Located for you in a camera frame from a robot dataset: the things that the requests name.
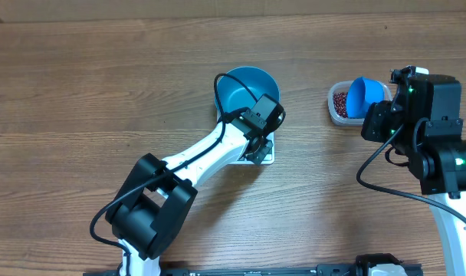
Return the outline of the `blue plastic measuring scoop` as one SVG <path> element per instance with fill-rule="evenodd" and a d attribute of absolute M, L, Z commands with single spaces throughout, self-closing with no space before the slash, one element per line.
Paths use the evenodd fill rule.
<path fill-rule="evenodd" d="M 352 82 L 346 98 L 346 112 L 349 118 L 364 118 L 369 107 L 385 98 L 380 82 L 359 77 Z"/>

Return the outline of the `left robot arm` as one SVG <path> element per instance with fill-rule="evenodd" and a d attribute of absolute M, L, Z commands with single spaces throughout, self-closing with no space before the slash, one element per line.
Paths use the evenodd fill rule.
<path fill-rule="evenodd" d="M 264 94 L 253 107 L 222 113 L 209 135 L 181 153 L 141 157 L 105 211 L 123 250 L 117 273 L 158 275 L 158 258 L 182 228 L 198 186 L 239 159 L 261 164 L 273 147 L 267 137 L 284 116 L 280 103 Z"/>

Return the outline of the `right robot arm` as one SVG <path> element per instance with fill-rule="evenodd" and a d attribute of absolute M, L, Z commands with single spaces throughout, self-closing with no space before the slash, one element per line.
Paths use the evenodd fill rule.
<path fill-rule="evenodd" d="M 406 156 L 404 167 L 420 182 L 414 195 L 358 183 L 368 189 L 424 202 L 434 216 L 449 275 L 466 275 L 466 140 L 460 117 L 461 84 L 452 76 L 407 66 L 391 72 L 393 100 L 372 103 L 363 122 L 364 140 Z"/>

